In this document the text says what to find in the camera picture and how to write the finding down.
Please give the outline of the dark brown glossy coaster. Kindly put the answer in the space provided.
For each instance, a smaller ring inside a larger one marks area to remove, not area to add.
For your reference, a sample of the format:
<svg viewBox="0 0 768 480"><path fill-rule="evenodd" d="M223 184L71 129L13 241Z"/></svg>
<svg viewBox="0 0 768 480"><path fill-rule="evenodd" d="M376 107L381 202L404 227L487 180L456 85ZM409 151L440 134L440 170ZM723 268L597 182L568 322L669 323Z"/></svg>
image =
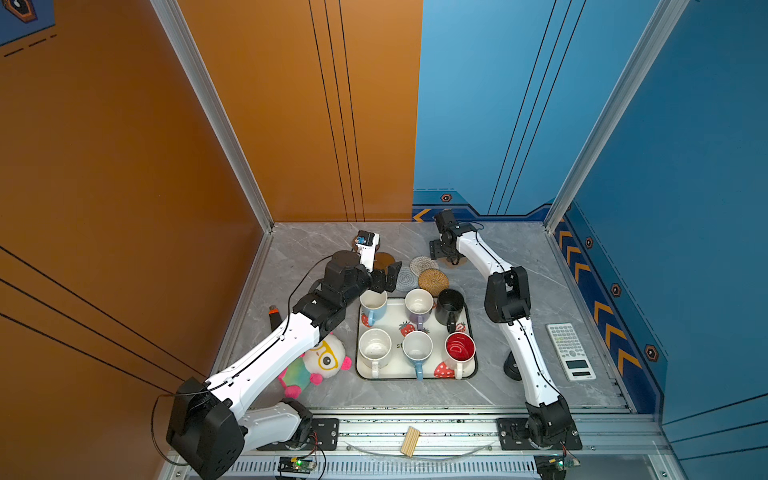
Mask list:
<svg viewBox="0 0 768 480"><path fill-rule="evenodd" d="M374 270L388 274L391 266L395 264L395 258L392 254L386 252L377 252L374 258Z"/></svg>

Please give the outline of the tan rattan round coaster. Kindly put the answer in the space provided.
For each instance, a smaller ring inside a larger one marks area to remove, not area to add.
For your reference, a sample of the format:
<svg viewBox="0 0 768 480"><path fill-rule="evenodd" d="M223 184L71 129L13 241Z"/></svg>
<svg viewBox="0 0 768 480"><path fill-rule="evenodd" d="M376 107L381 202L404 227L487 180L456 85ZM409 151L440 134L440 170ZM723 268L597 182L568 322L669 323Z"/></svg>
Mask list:
<svg viewBox="0 0 768 480"><path fill-rule="evenodd" d="M441 270L429 268L419 275L418 285L420 289L426 290L433 297L438 297L444 290L450 288L450 280Z"/></svg>

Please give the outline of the cork coaster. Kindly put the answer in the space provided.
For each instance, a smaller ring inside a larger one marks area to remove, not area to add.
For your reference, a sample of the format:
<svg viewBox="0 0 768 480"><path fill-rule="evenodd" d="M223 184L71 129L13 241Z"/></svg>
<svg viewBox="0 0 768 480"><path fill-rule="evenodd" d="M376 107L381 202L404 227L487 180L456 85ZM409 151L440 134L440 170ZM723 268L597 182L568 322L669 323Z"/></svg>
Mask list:
<svg viewBox="0 0 768 480"><path fill-rule="evenodd" d="M447 267L447 268L458 268L460 266L463 266L468 263L466 257L460 257L458 259L450 259L450 258L443 258L441 262Z"/></svg>

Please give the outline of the blue woven round coaster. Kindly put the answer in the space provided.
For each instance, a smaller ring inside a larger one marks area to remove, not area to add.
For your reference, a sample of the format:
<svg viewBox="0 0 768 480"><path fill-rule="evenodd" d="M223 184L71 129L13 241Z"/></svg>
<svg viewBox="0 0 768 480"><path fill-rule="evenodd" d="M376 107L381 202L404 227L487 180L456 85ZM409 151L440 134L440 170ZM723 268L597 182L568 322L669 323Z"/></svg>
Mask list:
<svg viewBox="0 0 768 480"><path fill-rule="evenodd" d="M418 277L410 270L409 267L403 266L398 274L396 282L396 290L399 292L407 293L418 287Z"/></svg>

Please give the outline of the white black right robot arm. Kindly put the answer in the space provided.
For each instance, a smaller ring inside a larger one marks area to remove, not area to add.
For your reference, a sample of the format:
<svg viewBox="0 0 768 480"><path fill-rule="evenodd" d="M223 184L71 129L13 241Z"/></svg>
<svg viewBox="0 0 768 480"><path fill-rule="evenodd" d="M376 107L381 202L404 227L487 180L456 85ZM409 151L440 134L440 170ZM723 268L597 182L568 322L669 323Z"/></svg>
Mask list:
<svg viewBox="0 0 768 480"><path fill-rule="evenodd" d="M556 388L537 344L531 320L528 273L494 252L478 228L458 221L450 209L434 221L439 238L430 242L430 255L452 264L467 259L486 280L484 308L509 344L504 369L517 367L513 375L522 382L528 420L525 428L535 447L580 450L581 436L564 395Z"/></svg>

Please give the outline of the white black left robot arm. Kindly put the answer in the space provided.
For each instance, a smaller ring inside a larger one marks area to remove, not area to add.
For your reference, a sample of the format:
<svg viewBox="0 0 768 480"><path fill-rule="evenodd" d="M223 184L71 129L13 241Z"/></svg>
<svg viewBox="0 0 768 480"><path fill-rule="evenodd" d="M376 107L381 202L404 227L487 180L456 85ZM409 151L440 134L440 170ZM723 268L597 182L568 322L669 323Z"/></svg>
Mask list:
<svg viewBox="0 0 768 480"><path fill-rule="evenodd" d="M394 291L402 267L394 262L376 269L352 250L338 251L325 262L323 278L265 340L208 379L189 378L173 394L166 441L199 477L220 478L248 450L307 442L312 414L300 402L285 398L259 410L252 410L252 403L345 319L350 303L367 291Z"/></svg>

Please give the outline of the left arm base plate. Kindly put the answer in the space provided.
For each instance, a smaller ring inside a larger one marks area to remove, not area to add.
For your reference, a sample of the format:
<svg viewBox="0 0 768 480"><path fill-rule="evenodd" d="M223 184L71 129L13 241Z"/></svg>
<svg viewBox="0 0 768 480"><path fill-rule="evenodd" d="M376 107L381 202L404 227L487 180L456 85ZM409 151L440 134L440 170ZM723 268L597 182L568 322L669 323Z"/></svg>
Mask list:
<svg viewBox="0 0 768 480"><path fill-rule="evenodd" d="M319 447L325 451L335 451L339 440L340 420L338 418L314 418L307 439L303 442L272 442L258 447L258 451L309 451L318 441Z"/></svg>

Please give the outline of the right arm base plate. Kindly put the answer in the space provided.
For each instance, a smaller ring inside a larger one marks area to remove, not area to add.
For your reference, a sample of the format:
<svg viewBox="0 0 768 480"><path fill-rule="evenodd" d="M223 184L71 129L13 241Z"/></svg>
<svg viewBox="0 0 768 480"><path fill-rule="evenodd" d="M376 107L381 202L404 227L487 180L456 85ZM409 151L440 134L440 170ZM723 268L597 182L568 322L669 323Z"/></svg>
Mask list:
<svg viewBox="0 0 768 480"><path fill-rule="evenodd" d="M580 432L573 420L560 428L558 425L546 426L533 417L506 417L498 418L496 427L501 448L505 451L583 449Z"/></svg>

